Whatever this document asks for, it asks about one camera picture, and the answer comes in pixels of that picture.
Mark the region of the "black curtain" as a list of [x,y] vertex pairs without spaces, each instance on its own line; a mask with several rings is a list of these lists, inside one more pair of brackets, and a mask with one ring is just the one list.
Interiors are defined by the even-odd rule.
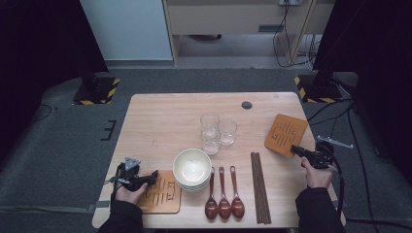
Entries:
[[80,0],[0,0],[0,165],[51,86],[108,70]]
[[315,88],[358,75],[354,98],[379,154],[412,183],[412,0],[336,0],[315,62]]

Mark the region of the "light wooden desk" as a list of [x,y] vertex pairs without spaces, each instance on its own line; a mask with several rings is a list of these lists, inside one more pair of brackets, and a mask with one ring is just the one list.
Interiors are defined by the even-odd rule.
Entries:
[[184,35],[257,34],[261,24],[282,24],[275,33],[289,64],[296,61],[306,35],[321,35],[336,0],[303,0],[279,6],[279,0],[162,0],[174,59]]

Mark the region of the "dark red wooden spoon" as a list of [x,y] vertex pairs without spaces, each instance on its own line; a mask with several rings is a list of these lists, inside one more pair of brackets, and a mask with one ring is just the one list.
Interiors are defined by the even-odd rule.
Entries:
[[236,169],[234,166],[230,167],[230,175],[233,186],[233,200],[231,202],[231,212],[235,217],[242,218],[245,214],[245,206],[238,194]]
[[223,219],[229,219],[231,216],[231,204],[228,202],[225,195],[224,167],[219,168],[220,184],[221,184],[221,201],[219,203],[219,215]]
[[205,216],[208,219],[215,219],[219,213],[218,204],[214,198],[214,175],[215,169],[211,170],[211,177],[209,181],[210,189],[209,189],[209,198],[205,204]]

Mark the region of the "bundle of brown chopsticks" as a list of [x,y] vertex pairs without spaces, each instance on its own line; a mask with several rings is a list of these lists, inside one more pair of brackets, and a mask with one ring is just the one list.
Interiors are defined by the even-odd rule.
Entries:
[[253,171],[253,185],[255,195],[255,205],[258,224],[270,224],[271,215],[266,194],[264,176],[262,173],[262,165],[260,155],[258,152],[251,153],[252,171]]

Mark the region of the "white cabinet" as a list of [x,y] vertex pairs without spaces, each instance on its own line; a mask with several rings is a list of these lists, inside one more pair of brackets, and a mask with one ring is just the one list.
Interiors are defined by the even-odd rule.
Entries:
[[105,60],[171,60],[162,0],[81,0]]

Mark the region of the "person's left hand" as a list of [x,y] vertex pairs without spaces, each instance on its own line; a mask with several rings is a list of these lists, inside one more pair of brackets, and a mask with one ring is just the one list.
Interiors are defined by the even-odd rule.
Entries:
[[130,191],[124,186],[120,186],[116,192],[116,199],[136,205],[140,197],[146,192],[148,185],[144,183],[138,190]]

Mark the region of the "square wooden coaster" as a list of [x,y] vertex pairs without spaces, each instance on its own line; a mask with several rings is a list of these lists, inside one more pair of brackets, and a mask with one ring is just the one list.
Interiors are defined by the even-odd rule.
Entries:
[[264,146],[292,158],[292,146],[300,144],[307,126],[308,122],[304,119],[278,114],[266,136]]
[[155,184],[139,199],[144,214],[176,214],[180,211],[182,189],[172,171],[159,171]]

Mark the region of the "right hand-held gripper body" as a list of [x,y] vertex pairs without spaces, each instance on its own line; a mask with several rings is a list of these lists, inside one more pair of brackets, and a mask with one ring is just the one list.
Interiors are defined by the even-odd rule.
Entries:
[[327,169],[331,168],[335,170],[334,164],[336,158],[334,156],[334,147],[342,147],[346,149],[352,149],[354,146],[351,144],[345,144],[330,137],[323,137],[318,135],[316,137],[316,144],[314,151],[308,151],[305,157],[309,160],[309,163],[315,169]]

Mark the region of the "black stand with striped base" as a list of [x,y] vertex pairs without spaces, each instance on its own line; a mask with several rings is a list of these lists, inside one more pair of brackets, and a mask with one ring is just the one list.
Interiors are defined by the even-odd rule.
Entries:
[[305,103],[333,103],[342,100],[330,68],[320,69],[315,74],[298,75],[293,80]]
[[75,105],[108,104],[111,102],[120,79],[97,78],[88,67],[81,67],[79,73],[82,84],[73,98]]

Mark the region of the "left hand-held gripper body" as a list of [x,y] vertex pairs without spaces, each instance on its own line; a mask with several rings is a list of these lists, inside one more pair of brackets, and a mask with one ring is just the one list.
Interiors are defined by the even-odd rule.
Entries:
[[140,160],[126,157],[118,166],[117,181],[129,191],[136,191],[147,182],[144,178],[138,176],[140,163]]

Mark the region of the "grey rectangular desk plate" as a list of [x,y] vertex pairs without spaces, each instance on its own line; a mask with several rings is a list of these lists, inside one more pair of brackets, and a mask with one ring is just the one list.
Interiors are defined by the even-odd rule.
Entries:
[[284,30],[284,26],[282,24],[261,24],[258,27],[259,33],[278,33]]

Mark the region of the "clear drinking glass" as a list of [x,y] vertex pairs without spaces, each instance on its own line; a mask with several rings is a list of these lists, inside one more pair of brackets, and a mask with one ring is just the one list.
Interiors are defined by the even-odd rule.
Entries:
[[202,134],[208,138],[215,138],[219,134],[220,118],[214,113],[203,114],[200,118]]
[[235,141],[235,135],[237,131],[237,124],[234,120],[224,118],[219,124],[220,130],[220,143],[223,146],[231,146]]
[[202,149],[209,155],[216,154],[220,149],[220,136],[215,128],[206,128],[202,131]]

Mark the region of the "person's right hand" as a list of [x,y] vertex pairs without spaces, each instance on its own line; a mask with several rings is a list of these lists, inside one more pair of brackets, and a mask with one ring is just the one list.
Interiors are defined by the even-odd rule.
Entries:
[[306,181],[309,187],[329,187],[333,177],[333,171],[331,169],[315,169],[306,157],[301,158],[301,165],[306,170]]

